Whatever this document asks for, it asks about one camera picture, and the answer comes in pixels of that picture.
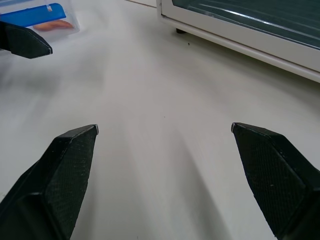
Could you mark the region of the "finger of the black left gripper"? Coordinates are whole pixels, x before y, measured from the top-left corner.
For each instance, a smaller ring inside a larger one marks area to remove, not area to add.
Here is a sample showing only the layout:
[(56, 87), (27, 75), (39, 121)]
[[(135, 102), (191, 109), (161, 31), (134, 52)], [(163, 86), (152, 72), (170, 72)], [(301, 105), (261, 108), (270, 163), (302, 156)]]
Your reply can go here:
[(33, 30), (0, 21), (0, 50), (27, 59), (53, 54), (52, 47)]

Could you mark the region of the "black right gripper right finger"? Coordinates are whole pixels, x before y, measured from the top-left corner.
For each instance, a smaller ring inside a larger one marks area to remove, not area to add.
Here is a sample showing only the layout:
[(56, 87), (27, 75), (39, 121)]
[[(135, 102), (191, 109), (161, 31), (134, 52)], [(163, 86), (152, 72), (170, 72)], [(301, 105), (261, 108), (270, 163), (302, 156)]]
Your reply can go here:
[(320, 240), (320, 170), (282, 134), (234, 122), (245, 177), (277, 240)]

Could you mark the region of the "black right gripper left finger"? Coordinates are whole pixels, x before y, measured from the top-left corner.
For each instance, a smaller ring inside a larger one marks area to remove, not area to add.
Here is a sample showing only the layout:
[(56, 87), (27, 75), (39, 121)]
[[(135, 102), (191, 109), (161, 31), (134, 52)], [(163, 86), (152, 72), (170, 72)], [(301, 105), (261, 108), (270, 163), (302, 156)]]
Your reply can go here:
[(52, 140), (0, 202), (0, 240), (70, 240), (98, 134), (90, 124)]

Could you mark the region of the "clear container with blue lid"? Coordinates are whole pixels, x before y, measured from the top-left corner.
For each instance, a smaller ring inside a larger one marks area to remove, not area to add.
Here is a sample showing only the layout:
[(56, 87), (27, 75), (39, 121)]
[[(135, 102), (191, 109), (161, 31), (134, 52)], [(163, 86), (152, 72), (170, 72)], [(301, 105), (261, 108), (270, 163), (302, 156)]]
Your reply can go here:
[(27, 59), (51, 55), (50, 42), (78, 30), (71, 0), (0, 0), (0, 51)]

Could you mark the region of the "white toaster oven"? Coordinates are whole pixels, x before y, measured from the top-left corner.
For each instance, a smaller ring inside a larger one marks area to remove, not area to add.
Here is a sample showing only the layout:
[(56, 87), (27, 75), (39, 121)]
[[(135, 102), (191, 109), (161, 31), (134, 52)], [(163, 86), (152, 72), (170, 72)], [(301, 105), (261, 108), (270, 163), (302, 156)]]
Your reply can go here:
[(159, 19), (320, 83), (320, 0), (156, 0)]

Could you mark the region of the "blue container lid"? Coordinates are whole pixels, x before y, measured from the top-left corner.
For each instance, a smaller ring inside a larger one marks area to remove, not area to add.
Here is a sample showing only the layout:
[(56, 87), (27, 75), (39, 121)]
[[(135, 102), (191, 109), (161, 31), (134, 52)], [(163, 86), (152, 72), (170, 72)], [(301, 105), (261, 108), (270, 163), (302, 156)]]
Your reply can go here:
[(65, 11), (59, 3), (51, 3), (49, 5), (1, 13), (0, 21), (20, 27), (30, 27), (66, 17)]

